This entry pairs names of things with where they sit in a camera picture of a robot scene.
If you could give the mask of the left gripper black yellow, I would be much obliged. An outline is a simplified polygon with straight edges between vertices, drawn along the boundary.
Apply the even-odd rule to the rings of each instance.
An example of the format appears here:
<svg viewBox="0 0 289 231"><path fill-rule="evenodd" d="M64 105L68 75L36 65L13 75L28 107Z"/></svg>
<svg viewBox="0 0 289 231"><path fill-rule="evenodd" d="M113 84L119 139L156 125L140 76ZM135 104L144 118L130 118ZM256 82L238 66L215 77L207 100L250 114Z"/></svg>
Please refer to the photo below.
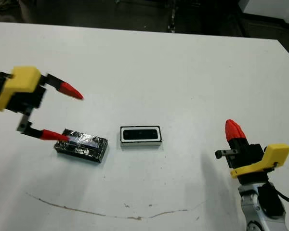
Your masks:
<svg viewBox="0 0 289 231"><path fill-rule="evenodd" d="M48 74L46 83L58 92L83 100L82 94L69 83ZM40 107L46 89L41 82L40 71L32 66L14 67L10 74L0 72L0 112L9 110L23 116L17 127L24 135L40 140L69 141L69 137L50 130L31 127L29 118L33 109Z"/></svg>

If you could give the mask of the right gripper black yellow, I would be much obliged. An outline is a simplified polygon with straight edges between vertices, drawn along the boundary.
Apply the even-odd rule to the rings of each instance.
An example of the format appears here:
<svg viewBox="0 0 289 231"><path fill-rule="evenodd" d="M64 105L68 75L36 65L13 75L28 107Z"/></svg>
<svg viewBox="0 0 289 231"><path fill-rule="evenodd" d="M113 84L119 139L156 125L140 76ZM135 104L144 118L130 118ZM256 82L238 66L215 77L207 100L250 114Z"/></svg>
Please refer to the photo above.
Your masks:
<svg viewBox="0 0 289 231"><path fill-rule="evenodd" d="M217 150L217 159L225 157L234 179L241 184L266 180L267 172L284 165L289 146L270 144L264 150L259 144L249 144L240 125L228 119L225 123L226 140L230 150Z"/></svg>

